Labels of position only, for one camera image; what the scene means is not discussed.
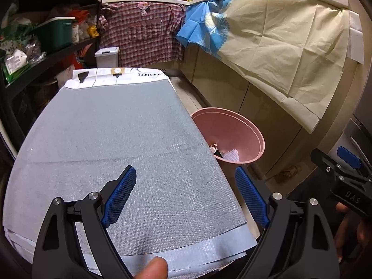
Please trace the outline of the right hand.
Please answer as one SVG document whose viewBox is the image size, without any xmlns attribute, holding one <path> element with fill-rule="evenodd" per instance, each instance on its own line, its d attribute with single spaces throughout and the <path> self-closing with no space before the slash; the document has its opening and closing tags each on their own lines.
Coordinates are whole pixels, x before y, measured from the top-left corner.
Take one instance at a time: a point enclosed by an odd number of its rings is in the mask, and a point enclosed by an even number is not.
<svg viewBox="0 0 372 279">
<path fill-rule="evenodd" d="M 334 237 L 337 258 L 340 263 L 346 255 L 344 244 L 347 239 L 351 238 L 351 233 L 356 233 L 356 240 L 365 248 L 368 244 L 371 244 L 371 229 L 362 220 L 358 222 L 358 225 L 353 224 L 350 209 L 343 203 L 336 204 L 336 211 L 345 214 Z"/>
</svg>

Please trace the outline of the left hand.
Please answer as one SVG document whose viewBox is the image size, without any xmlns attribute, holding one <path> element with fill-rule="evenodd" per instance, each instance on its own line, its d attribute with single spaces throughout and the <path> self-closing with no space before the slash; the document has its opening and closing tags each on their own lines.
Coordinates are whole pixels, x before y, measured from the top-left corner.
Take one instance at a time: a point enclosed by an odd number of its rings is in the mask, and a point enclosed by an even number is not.
<svg viewBox="0 0 372 279">
<path fill-rule="evenodd" d="M 162 257 L 154 257 L 135 279 L 167 279 L 168 263 Z"/>
</svg>

